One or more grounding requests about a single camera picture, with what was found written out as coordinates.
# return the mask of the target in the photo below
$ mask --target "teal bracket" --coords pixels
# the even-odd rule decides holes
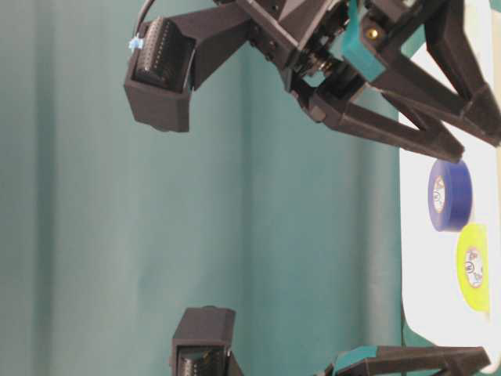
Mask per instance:
[[[374,81],[386,68],[360,40],[359,6],[357,0],[350,0],[348,15],[350,17],[350,23],[346,29],[341,51],[344,58],[349,61],[367,81]]]

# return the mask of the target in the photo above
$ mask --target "metal bolt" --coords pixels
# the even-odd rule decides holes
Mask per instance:
[[[367,38],[372,39],[373,41],[379,38],[379,31],[372,27],[366,32]]]

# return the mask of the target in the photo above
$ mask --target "yellow tape roll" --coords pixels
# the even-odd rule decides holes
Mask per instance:
[[[457,244],[457,276],[468,305],[489,311],[487,229],[471,223],[461,231]]]

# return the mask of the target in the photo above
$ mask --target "white surface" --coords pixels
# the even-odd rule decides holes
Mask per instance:
[[[493,84],[492,23],[488,0],[467,1],[466,29],[481,62],[485,79]],[[448,83],[423,47],[414,57],[421,67]],[[486,143],[449,127],[465,146],[473,188],[471,222],[488,228],[491,311],[473,311],[464,300],[456,273],[459,233],[439,233],[427,206],[428,177],[435,159],[401,151],[402,299],[409,327],[436,345],[484,346],[493,372],[501,363],[501,239],[497,152]]]

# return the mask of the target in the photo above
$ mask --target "label on tape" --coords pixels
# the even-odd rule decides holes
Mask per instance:
[[[445,182],[442,175],[437,176],[435,183],[433,185],[433,205],[435,211],[440,214],[444,210],[445,206]]]
[[[479,288],[484,281],[484,262],[480,251],[471,247],[467,251],[467,257],[464,262],[464,270],[467,273],[468,282],[473,288]]]

